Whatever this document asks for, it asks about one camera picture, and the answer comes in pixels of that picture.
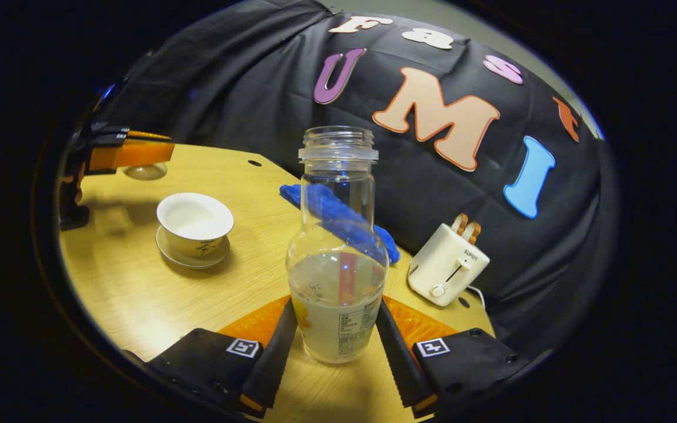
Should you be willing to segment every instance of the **white teacup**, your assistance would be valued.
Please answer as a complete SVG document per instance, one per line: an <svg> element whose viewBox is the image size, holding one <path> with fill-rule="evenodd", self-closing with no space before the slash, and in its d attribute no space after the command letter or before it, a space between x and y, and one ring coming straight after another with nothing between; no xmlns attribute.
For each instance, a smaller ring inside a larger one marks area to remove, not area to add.
<svg viewBox="0 0 677 423"><path fill-rule="evenodd" d="M175 193L161 200L156 217L170 249L186 257L204 257L218 249L234 227L234 215L223 203L200 193Z"/></svg>

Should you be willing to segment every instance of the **letter i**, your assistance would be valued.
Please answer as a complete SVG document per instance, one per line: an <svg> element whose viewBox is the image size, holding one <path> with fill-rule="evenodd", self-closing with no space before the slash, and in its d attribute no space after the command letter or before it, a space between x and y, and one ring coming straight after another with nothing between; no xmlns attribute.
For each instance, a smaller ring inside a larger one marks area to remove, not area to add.
<svg viewBox="0 0 677 423"><path fill-rule="evenodd" d="M537 198L548 177L548 171L555 167L555 159L533 137L525 136L524 145L527 146L527 157L521 173L514 184L503 188L503 195L519 213L534 219L537 217Z"/></svg>

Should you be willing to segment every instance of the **purple letter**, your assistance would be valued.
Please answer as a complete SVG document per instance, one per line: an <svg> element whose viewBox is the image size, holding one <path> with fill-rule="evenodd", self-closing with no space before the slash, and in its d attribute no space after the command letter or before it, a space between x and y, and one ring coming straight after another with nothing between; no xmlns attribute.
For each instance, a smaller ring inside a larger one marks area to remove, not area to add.
<svg viewBox="0 0 677 423"><path fill-rule="evenodd" d="M360 58L360 56L365 54L365 51L366 49L364 48L355 48L354 50L346 53L346 63L344 63L344 67L341 68L341 74L338 76L338 80L336 80L336 83L333 84L331 89L328 89L328 78L330 78L331 74L333 74L333 68L344 55L341 53L336 53L327 57L326 64L323 65L323 70L320 72L320 77L317 78L317 83L315 83L315 91L313 94L315 102L322 105L327 105L328 103L333 102L333 100L339 98L341 91L344 90L347 81L349 81L349 76L354 70L357 60Z"/></svg>

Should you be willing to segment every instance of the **peach letter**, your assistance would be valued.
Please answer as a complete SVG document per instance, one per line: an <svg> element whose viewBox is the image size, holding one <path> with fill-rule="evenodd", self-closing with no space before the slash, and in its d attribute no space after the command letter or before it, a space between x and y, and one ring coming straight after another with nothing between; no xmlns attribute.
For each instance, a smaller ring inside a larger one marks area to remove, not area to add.
<svg viewBox="0 0 677 423"><path fill-rule="evenodd" d="M357 32L357 28L370 29L378 23L383 25L392 24L392 19L386 19L384 17L369 17L369 16L352 16L349 18L349 21L344 22L341 26L329 29L328 32L341 32L344 34L350 34L352 32Z"/></svg>
<svg viewBox="0 0 677 423"><path fill-rule="evenodd" d="M411 31L402 32L401 36L406 38L406 40L425 43L426 45L436 46L436 48L443 50L451 50L451 43L454 42L454 38L442 32L424 28L414 28Z"/></svg>
<svg viewBox="0 0 677 423"><path fill-rule="evenodd" d="M427 141L451 126L448 136L435 142L435 151L465 171L477 169L477 150L487 126L500 118L498 109L477 96L445 105L435 75L414 68L402 68L401 73L401 88L385 110L373 113L373 120L393 132L406 132L406 116L414 108L417 141Z"/></svg>

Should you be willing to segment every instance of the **saucer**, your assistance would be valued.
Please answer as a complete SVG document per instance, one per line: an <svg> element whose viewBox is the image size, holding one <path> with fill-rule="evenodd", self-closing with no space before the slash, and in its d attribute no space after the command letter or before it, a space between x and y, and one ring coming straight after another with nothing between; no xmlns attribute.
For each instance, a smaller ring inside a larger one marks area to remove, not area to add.
<svg viewBox="0 0 677 423"><path fill-rule="evenodd" d="M223 239L221 239L221 244L218 249L209 255L199 258L185 257L169 248L169 241L166 239L166 231L162 229L163 227L159 226L156 230L156 246L158 246L159 251L161 251L161 254L163 254L164 257L180 266L188 268L212 267L223 260L223 258L229 253L229 238L228 236L224 235Z"/></svg>

